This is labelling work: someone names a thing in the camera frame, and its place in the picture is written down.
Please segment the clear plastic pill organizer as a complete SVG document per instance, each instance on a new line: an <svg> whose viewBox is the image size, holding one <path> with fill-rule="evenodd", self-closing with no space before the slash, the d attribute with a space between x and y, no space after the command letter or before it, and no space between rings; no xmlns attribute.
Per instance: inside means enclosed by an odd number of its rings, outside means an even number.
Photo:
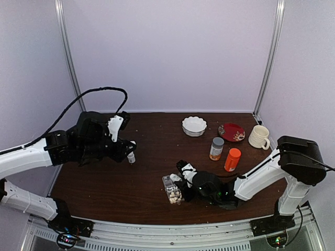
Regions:
<svg viewBox="0 0 335 251"><path fill-rule="evenodd" d="M175 184L176 181L181 180L181 177L177 174L170 174L162 177L164 190L170 204L181 204L181 202L184 201L180 188Z"/></svg>

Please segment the orange pill bottle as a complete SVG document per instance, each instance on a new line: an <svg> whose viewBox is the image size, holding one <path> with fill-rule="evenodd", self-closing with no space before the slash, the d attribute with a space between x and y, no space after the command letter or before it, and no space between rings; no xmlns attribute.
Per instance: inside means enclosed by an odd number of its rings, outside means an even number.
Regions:
<svg viewBox="0 0 335 251"><path fill-rule="evenodd" d="M233 172L238 165L241 157L241 151L237 148L231 148L225 162L225 170L227 172Z"/></svg>

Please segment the grey capped vitamin bottle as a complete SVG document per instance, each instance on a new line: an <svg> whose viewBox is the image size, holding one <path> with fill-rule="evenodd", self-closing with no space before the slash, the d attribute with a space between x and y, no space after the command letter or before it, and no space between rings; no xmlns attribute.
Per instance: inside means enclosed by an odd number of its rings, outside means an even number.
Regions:
<svg viewBox="0 0 335 251"><path fill-rule="evenodd" d="M225 143L224 140L220 137L213 138L209 152L209 158L212 161L220 160L224 148L224 143Z"/></svg>

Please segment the small white pill bottle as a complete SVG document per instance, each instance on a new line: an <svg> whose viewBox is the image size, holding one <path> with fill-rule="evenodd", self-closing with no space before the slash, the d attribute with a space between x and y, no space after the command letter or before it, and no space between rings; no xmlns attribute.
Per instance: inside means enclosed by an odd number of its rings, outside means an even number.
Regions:
<svg viewBox="0 0 335 251"><path fill-rule="evenodd" d="M173 182L176 182L176 181L182 181L182 178L180 176L178 176L177 174L171 174L170 175L170 180L173 181Z"/></svg>

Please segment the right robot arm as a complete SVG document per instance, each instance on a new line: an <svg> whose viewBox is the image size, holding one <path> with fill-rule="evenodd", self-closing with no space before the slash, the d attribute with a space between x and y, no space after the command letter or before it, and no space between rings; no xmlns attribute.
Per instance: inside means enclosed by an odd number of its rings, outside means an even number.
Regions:
<svg viewBox="0 0 335 251"><path fill-rule="evenodd" d="M213 173L196 170L186 161L179 161L176 167L179 173L170 178L186 201L198 196L226 210L236 209L264 188L286 179L287 187L268 221L274 231L293 218L310 187L323 181L327 174L317 142L292 136L280 137L277 148L264 161L227 183Z"/></svg>

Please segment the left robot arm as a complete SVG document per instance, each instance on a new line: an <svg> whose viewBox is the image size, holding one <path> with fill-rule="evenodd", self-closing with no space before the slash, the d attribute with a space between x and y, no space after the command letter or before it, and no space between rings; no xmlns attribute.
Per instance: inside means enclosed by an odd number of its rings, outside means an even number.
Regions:
<svg viewBox="0 0 335 251"><path fill-rule="evenodd" d="M99 112L82 112L77 124L63 131L48 132L35 143L1 152L1 205L42 217L64 232L75 228L66 203L23 190L7 177L27 170L77 162L80 166L108 157L122 162L136 144L119 137L130 120L126 112L111 118Z"/></svg>

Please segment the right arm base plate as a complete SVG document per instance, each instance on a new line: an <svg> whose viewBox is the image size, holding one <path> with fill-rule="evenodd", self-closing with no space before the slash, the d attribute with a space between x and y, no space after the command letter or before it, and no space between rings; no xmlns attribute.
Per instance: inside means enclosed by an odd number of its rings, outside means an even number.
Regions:
<svg viewBox="0 0 335 251"><path fill-rule="evenodd" d="M261 236L283 231L295 226L295 221L291 216L272 215L250 221L253 235Z"/></svg>

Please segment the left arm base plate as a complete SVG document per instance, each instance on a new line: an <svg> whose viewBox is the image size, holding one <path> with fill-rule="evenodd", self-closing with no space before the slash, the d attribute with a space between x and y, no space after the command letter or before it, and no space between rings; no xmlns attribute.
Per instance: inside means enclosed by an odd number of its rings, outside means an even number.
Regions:
<svg viewBox="0 0 335 251"><path fill-rule="evenodd" d="M57 233L68 233L79 237L90 237L94 223L90 220L84 220L74 217L65 218L57 216L51 221L47 221L48 227Z"/></svg>

